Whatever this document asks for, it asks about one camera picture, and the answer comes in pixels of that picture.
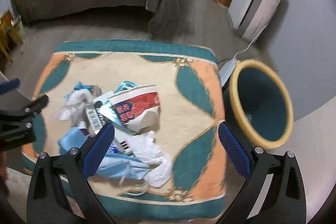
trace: silver screw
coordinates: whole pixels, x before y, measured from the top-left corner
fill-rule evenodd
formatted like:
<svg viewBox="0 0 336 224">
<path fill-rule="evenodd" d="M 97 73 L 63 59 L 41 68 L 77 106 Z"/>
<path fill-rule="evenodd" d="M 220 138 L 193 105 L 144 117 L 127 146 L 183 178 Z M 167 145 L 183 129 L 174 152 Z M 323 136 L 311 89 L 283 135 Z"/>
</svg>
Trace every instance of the silver screw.
<svg viewBox="0 0 336 224">
<path fill-rule="evenodd" d="M 46 153 L 46 152 L 42 152 L 42 153 L 39 155 L 39 158 L 40 158 L 40 159 L 44 159 L 46 156 L 47 156 L 47 153 Z"/>
<path fill-rule="evenodd" d="M 71 155 L 76 155 L 77 152 L 78 152 L 78 148 L 77 147 L 73 147 L 73 148 L 70 149 L 69 152 L 70 152 Z"/>
<path fill-rule="evenodd" d="M 292 152 L 292 151 L 288 151 L 287 152 L 287 155 L 290 157 L 290 158 L 294 158 L 295 154 Z"/>
<path fill-rule="evenodd" d="M 255 151 L 257 154 L 262 154 L 262 153 L 264 152 L 264 150 L 263 150 L 261 147 L 259 147 L 259 146 L 257 146 L 256 148 L 254 148 L 254 151 Z"/>
</svg>

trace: blue face mask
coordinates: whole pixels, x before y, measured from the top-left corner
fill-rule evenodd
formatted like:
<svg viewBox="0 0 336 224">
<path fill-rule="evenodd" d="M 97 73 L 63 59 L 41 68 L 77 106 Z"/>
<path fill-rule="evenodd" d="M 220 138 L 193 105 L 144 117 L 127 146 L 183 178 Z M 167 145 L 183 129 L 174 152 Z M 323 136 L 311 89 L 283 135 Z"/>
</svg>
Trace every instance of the blue face mask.
<svg viewBox="0 0 336 224">
<path fill-rule="evenodd" d="M 73 147 L 81 147 L 86 137 L 77 128 L 72 127 L 59 141 L 60 154 L 66 154 Z M 96 174 L 105 178 L 141 180 L 149 172 L 149 165 L 134 157 L 109 152 L 103 158 Z"/>
</svg>

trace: bed sheet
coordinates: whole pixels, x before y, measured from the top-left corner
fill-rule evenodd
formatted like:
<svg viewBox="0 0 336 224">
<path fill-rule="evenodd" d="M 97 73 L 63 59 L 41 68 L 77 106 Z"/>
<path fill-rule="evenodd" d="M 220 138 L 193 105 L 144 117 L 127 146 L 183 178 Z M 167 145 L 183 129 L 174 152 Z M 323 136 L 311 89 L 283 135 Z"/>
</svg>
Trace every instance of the bed sheet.
<svg viewBox="0 0 336 224">
<path fill-rule="evenodd" d="M 34 118 L 37 140 L 22 148 L 28 170 L 40 152 L 58 155 L 57 141 L 70 129 L 70 121 L 55 114 L 63 96 L 81 81 L 104 92 L 122 81 L 156 84 L 161 102 L 155 143 L 173 162 L 169 181 L 140 196 L 137 181 L 95 175 L 89 183 L 105 209 L 114 215 L 149 220 L 216 218 L 224 209 L 226 152 L 218 139 L 224 107 L 218 67 L 206 48 L 148 41 L 101 40 L 67 42 L 51 56 L 36 85 L 34 96 L 49 96 L 49 105 Z M 70 197 L 70 186 L 62 177 Z"/>
</svg>

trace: wooden stool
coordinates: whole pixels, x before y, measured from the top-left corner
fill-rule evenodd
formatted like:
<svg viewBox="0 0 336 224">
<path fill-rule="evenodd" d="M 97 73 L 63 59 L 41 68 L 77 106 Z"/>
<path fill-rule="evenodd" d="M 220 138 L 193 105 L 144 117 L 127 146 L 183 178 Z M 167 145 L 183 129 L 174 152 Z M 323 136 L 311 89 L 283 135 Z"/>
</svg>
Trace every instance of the wooden stool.
<svg viewBox="0 0 336 224">
<path fill-rule="evenodd" d="M 7 52 L 9 50 L 8 35 L 16 44 L 23 44 L 23 41 L 14 29 L 11 20 L 13 17 L 9 10 L 0 15 L 0 50 L 4 53 L 6 60 L 12 63 L 13 60 Z"/>
</svg>

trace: blue gripper pad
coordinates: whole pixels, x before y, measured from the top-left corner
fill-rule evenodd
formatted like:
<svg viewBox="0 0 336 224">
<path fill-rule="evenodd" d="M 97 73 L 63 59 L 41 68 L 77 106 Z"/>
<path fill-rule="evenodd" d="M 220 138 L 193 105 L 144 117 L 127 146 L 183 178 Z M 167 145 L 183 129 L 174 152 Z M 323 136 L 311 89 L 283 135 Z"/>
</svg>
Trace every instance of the blue gripper pad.
<svg viewBox="0 0 336 224">
<path fill-rule="evenodd" d="M 85 179 L 96 174 L 101 161 L 114 140 L 112 123 L 107 123 L 94 138 L 97 139 L 83 160 L 82 174 Z"/>
<path fill-rule="evenodd" d="M 18 78 L 15 78 L 9 82 L 0 83 L 0 95 L 10 90 L 18 88 L 19 85 L 20 85 L 20 80 Z"/>
<path fill-rule="evenodd" d="M 218 127 L 218 136 L 238 174 L 248 179 L 251 175 L 250 158 L 224 122 Z"/>
</svg>

